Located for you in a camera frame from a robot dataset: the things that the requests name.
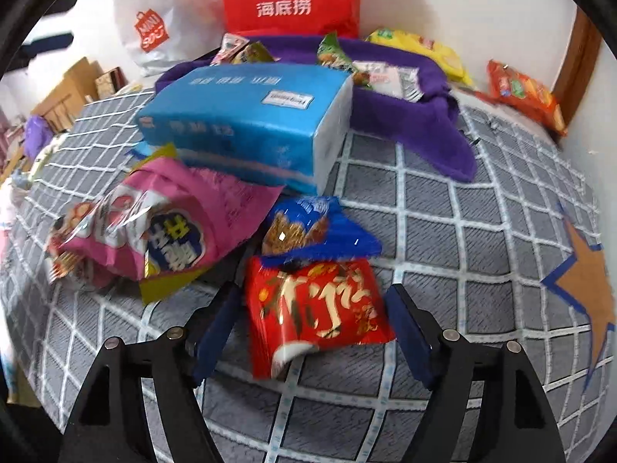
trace purple towel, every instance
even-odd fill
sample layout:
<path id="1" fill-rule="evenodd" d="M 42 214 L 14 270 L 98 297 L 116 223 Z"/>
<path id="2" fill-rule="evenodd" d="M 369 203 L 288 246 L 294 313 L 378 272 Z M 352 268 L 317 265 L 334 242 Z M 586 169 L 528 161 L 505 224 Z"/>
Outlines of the purple towel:
<path id="1" fill-rule="evenodd" d="M 34 161 L 41 150 L 51 142 L 54 133 L 49 128 L 47 120 L 38 115 L 29 117 L 24 132 L 24 154 Z"/>
<path id="2" fill-rule="evenodd" d="M 282 61 L 315 64 L 320 36 L 259 36 L 274 57 Z M 354 61 L 382 61 L 393 66 L 419 69 L 424 96 L 417 103 L 356 87 L 351 126 L 357 131 L 395 140 L 414 151 L 440 173 L 458 181 L 471 182 L 477 165 L 467 138 L 457 129 L 459 105 L 450 95 L 445 73 L 428 57 L 361 40 L 340 39 Z M 183 77 L 195 68 L 207 66 L 211 57 L 183 63 L 166 72 L 156 90 Z"/>

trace white wall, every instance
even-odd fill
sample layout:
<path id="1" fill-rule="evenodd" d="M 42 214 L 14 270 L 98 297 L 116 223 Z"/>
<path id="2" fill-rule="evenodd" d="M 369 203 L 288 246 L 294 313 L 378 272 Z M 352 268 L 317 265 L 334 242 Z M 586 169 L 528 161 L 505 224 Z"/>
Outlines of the white wall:
<path id="1" fill-rule="evenodd" d="M 600 232 L 613 287 L 617 283 L 617 60 L 604 43 L 585 97 L 576 112 L 564 142 L 566 156 L 585 174 L 600 207 Z M 617 354 L 617 336 L 613 336 Z M 611 383 L 598 440 L 617 414 L 617 362 L 613 361 Z"/>
<path id="2" fill-rule="evenodd" d="M 10 93 L 8 87 L 2 83 L 0 83 L 0 108 L 2 108 L 4 116 L 9 122 L 12 122 L 21 114 L 15 98 Z"/>
<path id="3" fill-rule="evenodd" d="M 128 79 L 139 70 L 122 49 L 112 0 L 79 0 L 65 16 L 41 21 L 29 38 L 72 30 L 65 52 L 36 58 L 27 72 L 2 80 L 21 112 L 28 113 L 58 83 L 62 73 L 86 55 L 103 70 L 122 67 Z M 454 48 L 480 87 L 486 63 L 510 63 L 547 85 L 556 80 L 570 38 L 576 7 L 571 0 L 362 0 L 361 30 L 378 26 L 417 32 Z"/>

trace tissue box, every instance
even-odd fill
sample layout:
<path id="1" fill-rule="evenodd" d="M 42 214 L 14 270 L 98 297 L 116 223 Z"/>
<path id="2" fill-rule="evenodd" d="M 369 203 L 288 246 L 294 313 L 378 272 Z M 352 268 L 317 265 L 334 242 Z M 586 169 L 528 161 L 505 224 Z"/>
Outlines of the tissue box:
<path id="1" fill-rule="evenodd" d="M 349 129 L 349 74 L 304 64 L 198 68 L 138 114 L 144 140 L 245 181 L 321 194 Z"/>

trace orange snack bag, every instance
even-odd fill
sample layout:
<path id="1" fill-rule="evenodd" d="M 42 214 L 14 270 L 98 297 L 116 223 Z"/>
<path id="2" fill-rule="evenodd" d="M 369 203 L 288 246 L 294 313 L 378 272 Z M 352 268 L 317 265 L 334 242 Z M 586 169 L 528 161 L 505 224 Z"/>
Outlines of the orange snack bag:
<path id="1" fill-rule="evenodd" d="M 548 87 L 493 60 L 489 61 L 487 72 L 492 97 L 559 135 L 568 134 L 561 108 Z"/>

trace star pattern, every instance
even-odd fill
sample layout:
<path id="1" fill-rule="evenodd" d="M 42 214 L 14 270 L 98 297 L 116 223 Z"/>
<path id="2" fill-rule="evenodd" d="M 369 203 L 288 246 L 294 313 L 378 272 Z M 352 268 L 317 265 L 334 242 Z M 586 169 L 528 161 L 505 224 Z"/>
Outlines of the star pattern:
<path id="1" fill-rule="evenodd" d="M 573 253 L 542 280 L 552 292 L 587 315 L 591 324 L 591 354 L 587 386 L 604 348 L 609 330 L 615 330 L 615 301 L 607 275 L 601 244 L 588 245 L 572 221 L 563 215 Z"/>

